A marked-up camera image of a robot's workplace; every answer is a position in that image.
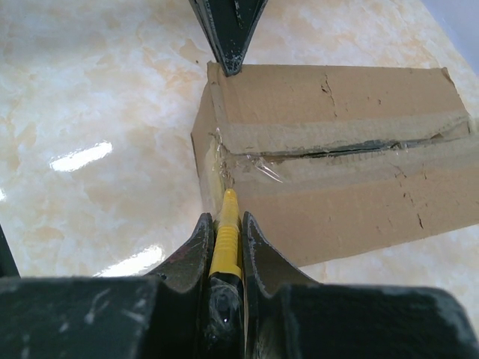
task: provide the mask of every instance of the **yellow tip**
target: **yellow tip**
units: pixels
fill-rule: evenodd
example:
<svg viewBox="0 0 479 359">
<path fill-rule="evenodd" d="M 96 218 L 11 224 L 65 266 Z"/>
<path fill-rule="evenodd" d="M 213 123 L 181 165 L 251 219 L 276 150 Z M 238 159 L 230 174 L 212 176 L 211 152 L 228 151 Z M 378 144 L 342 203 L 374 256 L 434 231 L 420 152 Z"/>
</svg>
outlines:
<svg viewBox="0 0 479 359">
<path fill-rule="evenodd" d="M 210 275 L 214 273 L 235 274 L 242 277 L 239 263 L 240 208 L 237 194 L 227 189 L 223 196 L 223 207 L 219 213 L 218 233 L 211 262 Z"/>
</svg>

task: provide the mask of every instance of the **marble pattern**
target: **marble pattern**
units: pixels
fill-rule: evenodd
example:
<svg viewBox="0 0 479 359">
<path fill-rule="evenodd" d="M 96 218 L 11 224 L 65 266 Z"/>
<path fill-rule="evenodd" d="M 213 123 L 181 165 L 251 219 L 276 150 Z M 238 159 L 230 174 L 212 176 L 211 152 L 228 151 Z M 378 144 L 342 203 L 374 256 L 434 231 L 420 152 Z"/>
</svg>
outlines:
<svg viewBox="0 0 479 359">
<path fill-rule="evenodd" d="M 212 60 L 187 0 L 0 2 L 0 223 L 22 275 L 142 273 L 201 213 L 189 132 Z M 251 64 L 447 67 L 479 80 L 419 0 L 272 0 Z M 306 268 L 442 286 L 479 328 L 479 230 Z"/>
</svg>

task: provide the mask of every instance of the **yellow and black tool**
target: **yellow and black tool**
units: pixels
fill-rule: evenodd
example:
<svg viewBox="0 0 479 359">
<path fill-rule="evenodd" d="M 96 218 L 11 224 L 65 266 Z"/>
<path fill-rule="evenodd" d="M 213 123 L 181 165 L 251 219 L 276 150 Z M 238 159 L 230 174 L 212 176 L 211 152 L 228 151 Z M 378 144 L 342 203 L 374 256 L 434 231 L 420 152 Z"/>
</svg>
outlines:
<svg viewBox="0 0 479 359">
<path fill-rule="evenodd" d="M 201 357 L 241 358 L 244 308 L 241 219 L 237 195 L 227 189 L 216 226 L 216 242 L 203 300 Z"/>
</svg>

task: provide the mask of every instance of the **cardboard box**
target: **cardboard box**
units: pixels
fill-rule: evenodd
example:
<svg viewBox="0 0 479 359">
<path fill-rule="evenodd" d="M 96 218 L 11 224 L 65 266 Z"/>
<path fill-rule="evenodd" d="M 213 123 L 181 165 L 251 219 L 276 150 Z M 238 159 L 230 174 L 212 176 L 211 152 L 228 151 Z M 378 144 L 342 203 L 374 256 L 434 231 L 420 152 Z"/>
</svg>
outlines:
<svg viewBox="0 0 479 359">
<path fill-rule="evenodd" d="M 237 191 L 298 266 L 479 223 L 479 141 L 446 69 L 244 66 L 192 131 L 205 210 Z"/>
</svg>

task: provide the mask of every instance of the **beige marble surface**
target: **beige marble surface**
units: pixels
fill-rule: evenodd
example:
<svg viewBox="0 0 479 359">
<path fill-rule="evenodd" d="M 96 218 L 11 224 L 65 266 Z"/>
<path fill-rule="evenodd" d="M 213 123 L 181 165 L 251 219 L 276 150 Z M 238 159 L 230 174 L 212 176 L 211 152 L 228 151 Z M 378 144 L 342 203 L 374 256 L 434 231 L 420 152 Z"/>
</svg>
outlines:
<svg viewBox="0 0 479 359">
<path fill-rule="evenodd" d="M 188 238 L 211 59 L 187 0 L 0 2 L 0 223 L 22 275 L 141 273 Z M 477 76 L 419 0 L 271 0 L 246 62 L 447 67 L 479 117 Z M 479 328 L 478 228 L 306 272 L 441 286 Z"/>
</svg>

